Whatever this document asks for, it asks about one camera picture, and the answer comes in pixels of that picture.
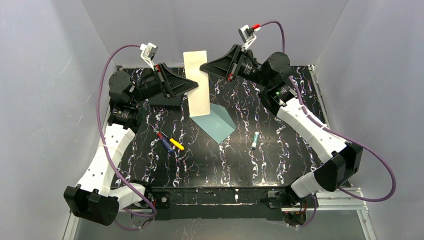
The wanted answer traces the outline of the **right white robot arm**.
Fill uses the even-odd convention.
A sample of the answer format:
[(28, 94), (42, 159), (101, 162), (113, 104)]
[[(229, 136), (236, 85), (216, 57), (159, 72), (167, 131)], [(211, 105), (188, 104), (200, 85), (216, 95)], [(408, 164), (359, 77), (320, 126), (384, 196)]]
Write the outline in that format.
[(320, 119), (300, 103), (285, 53), (274, 52), (260, 64), (251, 50), (234, 44), (226, 55), (199, 69), (228, 81), (241, 77), (263, 86), (259, 93), (263, 106), (292, 127), (317, 154), (322, 165), (286, 186), (284, 198), (299, 200), (320, 191), (333, 192), (358, 172), (363, 148), (326, 131)]

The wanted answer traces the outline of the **teal paper envelope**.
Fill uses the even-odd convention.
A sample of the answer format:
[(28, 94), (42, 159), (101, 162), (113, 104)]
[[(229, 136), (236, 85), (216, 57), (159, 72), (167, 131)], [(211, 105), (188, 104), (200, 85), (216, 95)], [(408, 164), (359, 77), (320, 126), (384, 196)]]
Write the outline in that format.
[(226, 108), (213, 103), (210, 104), (210, 114), (190, 118), (217, 144), (221, 144), (237, 128)]

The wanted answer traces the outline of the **beige paper letter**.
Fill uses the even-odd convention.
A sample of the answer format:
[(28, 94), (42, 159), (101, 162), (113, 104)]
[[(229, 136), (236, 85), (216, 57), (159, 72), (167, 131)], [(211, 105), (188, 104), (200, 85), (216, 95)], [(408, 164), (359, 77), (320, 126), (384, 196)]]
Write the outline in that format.
[(186, 51), (183, 53), (185, 77), (195, 81), (198, 87), (187, 92), (190, 117), (210, 114), (209, 76), (200, 70), (207, 63), (207, 51)]

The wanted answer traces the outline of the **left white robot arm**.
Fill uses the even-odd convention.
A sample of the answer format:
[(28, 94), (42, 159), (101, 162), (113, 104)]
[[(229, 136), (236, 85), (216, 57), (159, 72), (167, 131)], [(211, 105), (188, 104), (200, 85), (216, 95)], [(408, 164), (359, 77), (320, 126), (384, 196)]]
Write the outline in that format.
[(67, 186), (63, 193), (74, 216), (104, 226), (111, 225), (120, 210), (134, 203), (143, 202), (151, 208), (148, 218), (157, 213), (143, 181), (123, 179), (123, 186), (111, 189), (113, 178), (119, 176), (117, 166), (140, 128), (140, 103), (154, 96), (179, 97), (199, 85), (160, 63), (144, 70), (140, 80), (118, 70), (110, 76), (108, 86), (110, 112), (106, 126), (98, 123), (100, 144), (77, 184)]

